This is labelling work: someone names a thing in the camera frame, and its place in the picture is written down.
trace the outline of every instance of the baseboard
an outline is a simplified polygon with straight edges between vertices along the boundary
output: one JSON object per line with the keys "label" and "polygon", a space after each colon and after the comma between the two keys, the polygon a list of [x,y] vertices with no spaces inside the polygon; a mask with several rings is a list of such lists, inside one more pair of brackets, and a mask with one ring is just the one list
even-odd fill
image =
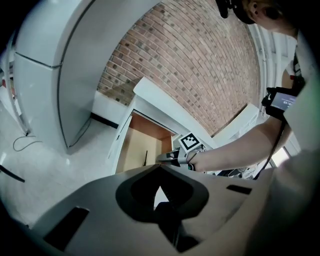
{"label": "baseboard", "polygon": [[91,118],[96,120],[96,121],[98,121],[98,122],[100,122],[100,123],[102,123],[102,124],[105,124],[107,126],[111,126],[112,128],[115,128],[115,129],[117,129],[118,126],[119,126],[115,122],[107,120],[107,119],[105,119],[105,118],[103,118],[103,117],[101,117],[101,116],[99,116],[99,115],[97,115],[95,113],[91,113]]}

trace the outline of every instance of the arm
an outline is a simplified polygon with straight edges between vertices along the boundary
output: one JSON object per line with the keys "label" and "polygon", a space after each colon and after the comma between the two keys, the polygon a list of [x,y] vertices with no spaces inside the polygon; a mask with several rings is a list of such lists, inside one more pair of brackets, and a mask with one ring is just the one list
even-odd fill
{"label": "arm", "polygon": [[[282,87],[291,88],[292,80],[287,71],[282,76]],[[254,165],[266,159],[276,141],[281,127],[281,121],[269,117],[260,125],[255,126],[239,139],[222,147],[198,153],[191,161],[198,172],[236,169]],[[286,143],[291,133],[285,126],[277,151]]]}

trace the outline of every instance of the white floor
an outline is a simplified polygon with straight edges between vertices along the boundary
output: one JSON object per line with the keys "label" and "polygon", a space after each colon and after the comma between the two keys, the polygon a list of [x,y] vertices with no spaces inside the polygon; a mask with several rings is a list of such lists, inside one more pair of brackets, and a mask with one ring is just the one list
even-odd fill
{"label": "white floor", "polygon": [[[32,227],[70,193],[108,176],[106,159],[115,135],[116,129],[92,120],[72,155],[61,155],[44,143],[15,152],[13,142],[23,134],[0,102],[0,164],[25,179],[22,183],[0,172],[0,198],[10,215]],[[23,138],[15,147],[21,149],[33,140]]]}

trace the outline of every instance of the brick wall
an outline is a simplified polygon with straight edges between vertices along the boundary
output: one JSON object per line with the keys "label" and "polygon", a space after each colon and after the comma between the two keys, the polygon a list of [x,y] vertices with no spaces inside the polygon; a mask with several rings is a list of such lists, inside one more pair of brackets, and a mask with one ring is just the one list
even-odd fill
{"label": "brick wall", "polygon": [[215,0],[164,0],[127,32],[98,90],[125,105],[147,77],[213,135],[247,103],[258,105],[259,63],[249,30]]}

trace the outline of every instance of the person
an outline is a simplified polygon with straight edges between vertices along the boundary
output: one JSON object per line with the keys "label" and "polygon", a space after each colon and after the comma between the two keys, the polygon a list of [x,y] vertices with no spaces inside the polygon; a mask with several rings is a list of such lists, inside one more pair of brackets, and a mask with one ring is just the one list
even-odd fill
{"label": "person", "polygon": [[[235,6],[233,8],[235,15],[242,22],[246,24],[256,23],[269,31],[282,33],[297,40],[296,63],[299,64],[300,75],[307,83],[316,69],[316,65],[311,61],[313,58],[303,35],[297,27],[286,19],[275,2],[273,0],[233,0],[232,4]],[[283,72],[282,87],[292,88],[293,80],[290,75],[293,75],[293,61]],[[198,172],[231,170],[252,166],[268,158],[277,140],[281,125],[282,121],[270,116],[266,122],[255,126],[239,139],[196,155],[194,152],[190,152],[186,160],[193,164]],[[286,124],[275,152],[284,146],[290,134],[291,129]]]}

